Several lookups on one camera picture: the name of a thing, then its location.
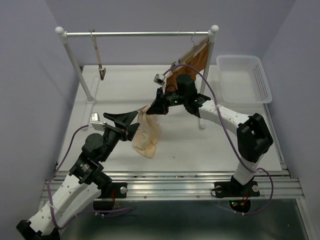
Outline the wooden clip hanger with beige underwear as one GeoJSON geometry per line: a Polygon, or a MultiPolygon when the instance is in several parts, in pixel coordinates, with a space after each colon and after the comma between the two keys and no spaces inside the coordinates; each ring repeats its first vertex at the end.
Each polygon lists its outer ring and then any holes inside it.
{"type": "Polygon", "coordinates": [[[139,115],[145,114],[148,111],[149,108],[150,108],[150,105],[145,105],[145,106],[137,109],[136,110],[137,111],[137,115],[139,116],[139,115]]]}

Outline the beige underwear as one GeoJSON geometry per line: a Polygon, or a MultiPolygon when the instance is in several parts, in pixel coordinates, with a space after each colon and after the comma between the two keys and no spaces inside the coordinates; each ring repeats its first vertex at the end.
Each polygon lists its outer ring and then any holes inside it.
{"type": "Polygon", "coordinates": [[[133,148],[146,158],[153,158],[156,144],[161,135],[160,124],[156,115],[141,114],[137,116],[139,128],[133,138],[133,148]]]}

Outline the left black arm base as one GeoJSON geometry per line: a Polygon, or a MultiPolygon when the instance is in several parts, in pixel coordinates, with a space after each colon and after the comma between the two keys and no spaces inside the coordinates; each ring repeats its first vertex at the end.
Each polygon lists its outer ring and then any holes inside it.
{"type": "Polygon", "coordinates": [[[90,204],[91,209],[84,210],[82,214],[94,214],[102,218],[115,218],[133,211],[132,207],[120,207],[116,200],[127,197],[128,183],[113,182],[110,188],[101,190],[100,196],[90,204]]]}

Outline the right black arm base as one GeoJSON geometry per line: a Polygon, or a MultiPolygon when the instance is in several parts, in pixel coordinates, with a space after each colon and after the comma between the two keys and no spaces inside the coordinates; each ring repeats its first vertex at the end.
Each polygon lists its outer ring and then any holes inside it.
{"type": "Polygon", "coordinates": [[[219,181],[214,183],[211,195],[218,199],[230,198],[229,205],[235,212],[247,214],[251,208],[252,197],[260,196],[260,189],[256,181],[246,185],[231,181],[219,181]]]}

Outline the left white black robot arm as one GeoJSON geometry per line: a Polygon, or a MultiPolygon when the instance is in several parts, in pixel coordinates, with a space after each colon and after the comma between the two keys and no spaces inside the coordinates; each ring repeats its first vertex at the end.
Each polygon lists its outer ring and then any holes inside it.
{"type": "Polygon", "coordinates": [[[90,124],[95,132],[86,137],[78,159],[60,187],[55,193],[48,188],[47,203],[30,219],[17,224],[16,229],[25,240],[60,239],[60,231],[84,214],[89,203],[111,193],[112,179],[103,172],[102,163],[118,142],[133,140],[140,126],[133,123],[137,115],[137,111],[104,113],[103,117],[113,125],[100,122],[97,113],[91,115],[90,124]]]}

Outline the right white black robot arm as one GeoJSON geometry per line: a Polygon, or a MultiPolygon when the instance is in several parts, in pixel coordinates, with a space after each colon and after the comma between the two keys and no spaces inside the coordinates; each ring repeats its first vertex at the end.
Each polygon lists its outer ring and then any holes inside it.
{"type": "Polygon", "coordinates": [[[233,133],[237,145],[233,145],[239,164],[230,182],[231,192],[242,195],[248,190],[259,162],[273,144],[273,138],[264,117],[258,113],[246,115],[215,103],[210,97],[198,92],[195,81],[188,74],[176,78],[176,90],[165,93],[158,88],[156,98],[147,110],[148,115],[166,115],[173,106],[185,110],[199,119],[220,125],[226,134],[233,133]]]}

